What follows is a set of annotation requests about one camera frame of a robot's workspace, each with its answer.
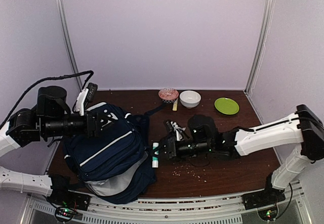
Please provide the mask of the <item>white green glue stick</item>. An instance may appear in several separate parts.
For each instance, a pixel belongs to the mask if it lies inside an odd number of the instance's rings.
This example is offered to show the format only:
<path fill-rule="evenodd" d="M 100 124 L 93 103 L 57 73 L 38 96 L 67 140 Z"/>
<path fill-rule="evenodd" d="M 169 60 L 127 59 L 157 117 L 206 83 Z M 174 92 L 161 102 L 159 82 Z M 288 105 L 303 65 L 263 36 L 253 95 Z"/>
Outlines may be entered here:
<path fill-rule="evenodd" d="M 158 168 L 158 150 L 156 151 L 158 147 L 159 147 L 159 143 L 153 143 L 152 168 Z"/>

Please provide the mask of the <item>navy blue student backpack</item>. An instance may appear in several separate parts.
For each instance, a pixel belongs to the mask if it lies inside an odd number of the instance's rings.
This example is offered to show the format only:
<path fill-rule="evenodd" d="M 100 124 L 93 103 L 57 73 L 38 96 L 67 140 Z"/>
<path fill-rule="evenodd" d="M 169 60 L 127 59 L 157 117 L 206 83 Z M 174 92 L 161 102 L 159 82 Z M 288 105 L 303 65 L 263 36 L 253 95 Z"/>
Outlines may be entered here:
<path fill-rule="evenodd" d="M 94 138 L 78 135 L 63 142 L 67 166 L 78 182 L 70 190 L 87 188 L 92 194 L 112 204 L 128 204 L 144 194 L 156 182 L 148 143 L 150 116 L 164 104 L 143 115 L 106 102 L 88 110 L 118 119 L 102 135 Z"/>

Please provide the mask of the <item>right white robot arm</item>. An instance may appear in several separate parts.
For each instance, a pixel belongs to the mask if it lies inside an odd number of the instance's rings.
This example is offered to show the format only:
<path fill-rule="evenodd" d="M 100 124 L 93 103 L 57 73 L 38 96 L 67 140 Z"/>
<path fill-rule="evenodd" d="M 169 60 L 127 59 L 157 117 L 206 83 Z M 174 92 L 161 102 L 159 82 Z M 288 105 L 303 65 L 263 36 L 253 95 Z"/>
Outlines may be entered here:
<path fill-rule="evenodd" d="M 200 154 L 212 154 L 223 159 L 237 159 L 251 153 L 282 145 L 295 148 L 278 169 L 266 180 L 260 201 L 271 204 L 289 183 L 308 165 L 323 159 L 323 122 L 304 104 L 288 116 L 251 128 L 237 126 L 218 131 L 214 119 L 202 114 L 193 115 L 187 123 L 190 133 L 176 122 L 164 122 L 168 134 L 151 153 L 165 150 L 169 159 L 182 159 Z"/>

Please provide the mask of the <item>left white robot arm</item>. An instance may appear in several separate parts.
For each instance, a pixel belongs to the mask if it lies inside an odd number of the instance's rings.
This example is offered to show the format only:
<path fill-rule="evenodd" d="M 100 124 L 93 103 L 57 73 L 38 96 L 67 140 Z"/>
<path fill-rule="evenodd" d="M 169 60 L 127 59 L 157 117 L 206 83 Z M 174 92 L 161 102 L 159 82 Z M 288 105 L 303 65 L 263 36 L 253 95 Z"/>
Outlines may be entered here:
<path fill-rule="evenodd" d="M 85 110 L 93 101 L 97 85 L 84 83 L 75 109 L 66 104 L 67 91 L 56 85 L 38 89 L 36 105 L 19 111 L 13 108 L 1 123 L 1 155 L 48 138 L 85 135 L 97 137 L 115 119 Z M 1 189 L 52 196 L 62 206 L 73 201 L 69 178 L 61 175 L 33 175 L 1 167 Z"/>

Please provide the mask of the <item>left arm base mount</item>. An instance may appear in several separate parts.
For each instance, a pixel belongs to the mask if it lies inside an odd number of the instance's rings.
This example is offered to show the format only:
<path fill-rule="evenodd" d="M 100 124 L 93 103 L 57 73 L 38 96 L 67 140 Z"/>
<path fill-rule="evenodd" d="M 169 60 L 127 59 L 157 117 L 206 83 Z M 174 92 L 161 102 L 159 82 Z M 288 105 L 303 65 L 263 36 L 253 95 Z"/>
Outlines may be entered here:
<path fill-rule="evenodd" d="M 50 196 L 44 196 L 54 207 L 54 217 L 58 222 L 71 221 L 79 210 L 87 211 L 91 196 L 65 190 L 53 190 Z"/>

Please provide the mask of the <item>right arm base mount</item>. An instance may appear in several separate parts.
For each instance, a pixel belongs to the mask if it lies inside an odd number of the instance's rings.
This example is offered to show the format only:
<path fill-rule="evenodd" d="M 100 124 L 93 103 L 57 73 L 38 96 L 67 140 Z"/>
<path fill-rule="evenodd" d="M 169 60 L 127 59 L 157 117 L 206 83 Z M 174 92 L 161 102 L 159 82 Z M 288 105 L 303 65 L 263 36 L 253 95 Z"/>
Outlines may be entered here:
<path fill-rule="evenodd" d="M 257 209 L 263 221 L 274 221 L 278 216 L 278 202 L 286 199 L 284 190 L 264 189 L 242 195 L 245 210 Z"/>

